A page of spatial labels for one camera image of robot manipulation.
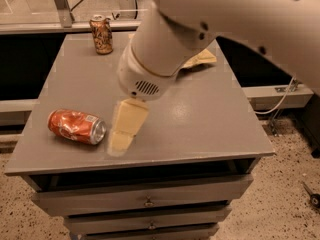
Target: can top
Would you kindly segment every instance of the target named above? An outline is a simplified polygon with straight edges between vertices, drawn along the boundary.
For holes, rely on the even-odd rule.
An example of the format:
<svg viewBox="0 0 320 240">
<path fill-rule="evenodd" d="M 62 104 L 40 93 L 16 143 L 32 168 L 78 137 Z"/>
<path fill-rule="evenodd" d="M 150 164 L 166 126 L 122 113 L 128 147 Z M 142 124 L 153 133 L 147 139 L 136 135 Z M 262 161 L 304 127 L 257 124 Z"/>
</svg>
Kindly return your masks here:
<svg viewBox="0 0 320 240">
<path fill-rule="evenodd" d="M 106 16 L 103 16 L 103 15 L 100 15 L 100 14 L 95 14 L 91 18 L 92 21 L 104 21 L 106 19 L 107 19 Z"/>
</svg>

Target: table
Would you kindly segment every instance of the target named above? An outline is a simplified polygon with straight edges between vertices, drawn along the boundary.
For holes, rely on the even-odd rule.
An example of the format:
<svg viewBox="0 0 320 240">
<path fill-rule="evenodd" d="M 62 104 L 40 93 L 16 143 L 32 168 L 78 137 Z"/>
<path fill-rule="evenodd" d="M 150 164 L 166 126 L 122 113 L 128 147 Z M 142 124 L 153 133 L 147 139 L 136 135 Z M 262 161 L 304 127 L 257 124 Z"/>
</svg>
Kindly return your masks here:
<svg viewBox="0 0 320 240">
<path fill-rule="evenodd" d="M 216 42 L 217 62 L 183 70 L 156 101 L 128 152 L 107 153 L 107 136 L 89 146 L 55 136 L 47 117 L 59 108 L 102 117 L 111 128 L 126 98 L 116 69 L 132 33 L 113 33 L 114 51 L 96 54 L 91 34 L 67 35 L 11 160 L 37 193 L 32 200 L 63 216 L 84 239 L 208 238 L 274 154 L 269 139 Z"/>
</svg>

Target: white cable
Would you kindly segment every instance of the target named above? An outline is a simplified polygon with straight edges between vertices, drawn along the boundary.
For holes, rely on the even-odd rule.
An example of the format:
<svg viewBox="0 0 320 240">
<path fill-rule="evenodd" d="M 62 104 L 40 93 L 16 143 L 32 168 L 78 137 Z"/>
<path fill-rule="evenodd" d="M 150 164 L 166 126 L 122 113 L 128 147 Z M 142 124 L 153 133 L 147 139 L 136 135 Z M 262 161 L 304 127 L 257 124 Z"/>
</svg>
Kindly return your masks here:
<svg viewBox="0 0 320 240">
<path fill-rule="evenodd" d="M 294 77 L 291 78 L 290 80 L 290 83 L 288 84 L 288 87 L 287 87 L 287 90 L 285 92 L 285 94 L 283 95 L 282 99 L 278 102 L 277 105 L 274 106 L 274 108 L 270 109 L 269 111 L 266 111 L 266 112 L 257 112 L 257 111 L 254 111 L 257 115 L 267 115 L 267 114 L 270 114 L 271 112 L 275 111 L 281 104 L 282 102 L 284 101 L 284 99 L 287 97 L 290 89 L 291 89 L 291 85 L 294 81 Z"/>
</svg>

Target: drawer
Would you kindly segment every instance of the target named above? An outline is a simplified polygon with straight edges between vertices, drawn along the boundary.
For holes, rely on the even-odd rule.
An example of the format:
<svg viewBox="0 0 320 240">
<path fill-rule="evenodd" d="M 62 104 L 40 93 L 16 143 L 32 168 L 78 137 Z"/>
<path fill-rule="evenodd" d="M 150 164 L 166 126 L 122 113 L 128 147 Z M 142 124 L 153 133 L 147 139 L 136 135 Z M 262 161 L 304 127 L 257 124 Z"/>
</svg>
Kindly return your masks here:
<svg viewBox="0 0 320 240">
<path fill-rule="evenodd" d="M 223 221 L 230 211 L 229 206 L 209 203 L 175 206 L 171 209 L 144 209 L 127 213 L 67 218 L 64 224 L 77 235 L 139 229 L 155 230 L 172 226 L 217 223 Z"/>
<path fill-rule="evenodd" d="M 217 224 L 87 235 L 86 240 L 195 240 L 208 239 L 219 229 Z"/>
<path fill-rule="evenodd" d="M 44 192 L 32 200 L 51 216 L 68 216 L 232 200 L 240 198 L 251 182 L 251 175 L 233 175 Z"/>
</svg>

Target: speckled floor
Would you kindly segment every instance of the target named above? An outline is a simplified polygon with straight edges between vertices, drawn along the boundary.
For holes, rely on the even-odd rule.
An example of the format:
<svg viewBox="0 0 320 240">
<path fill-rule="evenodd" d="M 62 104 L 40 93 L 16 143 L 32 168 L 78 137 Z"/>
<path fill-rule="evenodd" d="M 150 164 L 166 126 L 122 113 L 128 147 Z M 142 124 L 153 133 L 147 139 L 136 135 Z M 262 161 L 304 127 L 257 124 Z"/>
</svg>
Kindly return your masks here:
<svg viewBox="0 0 320 240">
<path fill-rule="evenodd" d="M 277 155 L 255 167 L 254 182 L 231 203 L 231 214 L 211 240 L 320 239 L 320 212 L 310 206 L 301 185 L 305 181 L 320 192 L 320 159 L 312 158 L 291 119 L 282 118 L 278 130 L 280 136 L 274 137 L 266 128 Z M 69 239 L 61 218 L 33 205 L 32 190 L 22 179 L 3 175 L 9 158 L 0 154 L 0 239 Z"/>
</svg>

